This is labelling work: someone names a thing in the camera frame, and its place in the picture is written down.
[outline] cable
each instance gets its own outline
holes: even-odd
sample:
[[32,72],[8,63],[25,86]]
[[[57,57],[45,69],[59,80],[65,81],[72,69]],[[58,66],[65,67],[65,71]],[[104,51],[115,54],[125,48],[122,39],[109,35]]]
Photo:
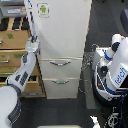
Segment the cable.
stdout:
[[84,80],[84,81],[85,82],[89,82],[91,86],[90,86],[88,91],[82,91],[81,88],[79,87],[79,91],[82,92],[82,93],[88,93],[88,92],[90,92],[92,90],[92,83],[89,80]]
[[[94,51],[94,49],[93,49],[94,46],[99,47],[97,44],[92,44],[92,46],[91,46],[92,52]],[[83,64],[82,64],[82,68],[81,68],[82,71],[91,65],[93,56],[91,56],[87,53],[84,53]]]
[[108,117],[108,119],[107,119],[107,121],[106,121],[106,123],[105,123],[105,125],[104,125],[104,128],[106,128],[107,125],[108,125],[110,128],[114,128],[115,125],[118,124],[118,115],[119,115],[119,113],[115,113],[115,112],[114,112],[114,109],[115,109],[115,107],[113,107],[113,112],[112,112],[112,114]]
[[126,93],[125,93],[125,95],[124,95],[124,97],[122,99],[122,103],[121,103],[121,118],[120,118],[120,123],[119,123],[119,127],[118,128],[120,128],[120,126],[121,126],[121,122],[122,122],[122,107],[123,107],[124,99],[125,99],[127,93],[128,93],[128,91],[126,91]]

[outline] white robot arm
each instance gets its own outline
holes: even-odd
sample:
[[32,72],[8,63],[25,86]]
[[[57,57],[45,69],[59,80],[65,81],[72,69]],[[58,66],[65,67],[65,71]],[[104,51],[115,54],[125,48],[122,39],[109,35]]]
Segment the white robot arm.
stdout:
[[128,90],[128,37],[115,34],[112,46],[97,48],[92,69],[95,96],[111,106],[116,105]]
[[21,58],[21,67],[6,79],[6,86],[0,88],[0,127],[12,128],[19,117],[21,108],[19,96],[24,91],[26,83],[35,67],[35,52],[38,39],[32,43],[29,38],[26,43],[27,54]]

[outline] cabinet door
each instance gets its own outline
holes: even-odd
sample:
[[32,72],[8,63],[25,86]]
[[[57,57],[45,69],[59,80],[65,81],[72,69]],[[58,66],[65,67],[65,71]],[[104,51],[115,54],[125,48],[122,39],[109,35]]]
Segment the cabinet door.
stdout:
[[71,78],[80,77],[82,59],[63,59],[40,61],[39,65],[44,78]]
[[[92,0],[33,0],[32,12],[40,40],[38,58],[83,56]],[[47,3],[49,17],[40,17],[38,4]],[[31,16],[25,1],[30,27]]]

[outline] white cabinet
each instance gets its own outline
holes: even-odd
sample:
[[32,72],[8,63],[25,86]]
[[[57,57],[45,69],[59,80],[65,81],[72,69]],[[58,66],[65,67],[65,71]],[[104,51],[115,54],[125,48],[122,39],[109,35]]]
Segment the white cabinet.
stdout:
[[[78,92],[92,0],[30,0],[32,9],[28,8],[28,0],[24,2],[30,28],[32,11],[40,40],[38,60],[47,98],[76,98],[77,93],[73,91]],[[40,16],[40,7],[43,7],[43,17]],[[59,88],[51,82],[68,78],[75,82],[65,83]]]

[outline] cabinet drawer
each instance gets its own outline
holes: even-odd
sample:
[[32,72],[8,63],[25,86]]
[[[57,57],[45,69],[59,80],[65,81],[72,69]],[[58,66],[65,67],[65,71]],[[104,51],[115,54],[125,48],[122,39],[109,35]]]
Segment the cabinet drawer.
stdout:
[[19,67],[0,67],[0,77],[12,75]]
[[40,70],[39,70],[38,64],[36,63],[35,68],[33,69],[31,76],[39,76],[39,75],[40,75]]
[[23,49],[29,37],[29,31],[0,31],[0,49]]
[[28,81],[27,85],[25,87],[24,92],[28,93],[28,92],[40,92],[41,91],[41,87],[39,85],[39,77],[37,76],[36,80],[34,81]]
[[79,79],[44,79],[48,99],[77,98]]
[[82,59],[40,61],[43,78],[80,77]]
[[20,66],[24,54],[26,54],[25,50],[0,50],[0,67]]
[[3,5],[24,5],[23,0],[0,0],[0,4]]

